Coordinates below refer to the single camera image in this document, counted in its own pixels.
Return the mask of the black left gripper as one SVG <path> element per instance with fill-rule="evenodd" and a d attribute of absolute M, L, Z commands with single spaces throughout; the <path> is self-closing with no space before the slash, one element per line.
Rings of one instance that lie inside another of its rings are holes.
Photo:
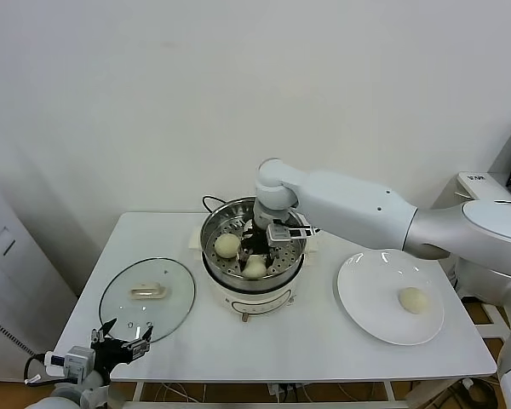
<path fill-rule="evenodd" d="M 95 367 L 115 367 L 129 364 L 133 354 L 146 354 L 150 349 L 153 325 L 149 325 L 141 338 L 127 342 L 107 337 L 117 319 L 108 320 L 91 332 L 91 348 L 95 351 Z"/>

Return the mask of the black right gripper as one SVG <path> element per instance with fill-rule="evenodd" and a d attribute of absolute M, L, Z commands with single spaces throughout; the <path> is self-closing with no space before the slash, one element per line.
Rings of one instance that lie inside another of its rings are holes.
<path fill-rule="evenodd" d="M 252 219 L 248 220 L 243 227 L 241 246 L 239 246 L 237 253 L 240 269 L 245 269 L 250 255 L 265 256 L 266 271 L 268 274 L 273 273 L 273 264 L 277 255 L 273 251 L 267 254 L 267 233 L 264 229 L 259 228 Z"/>

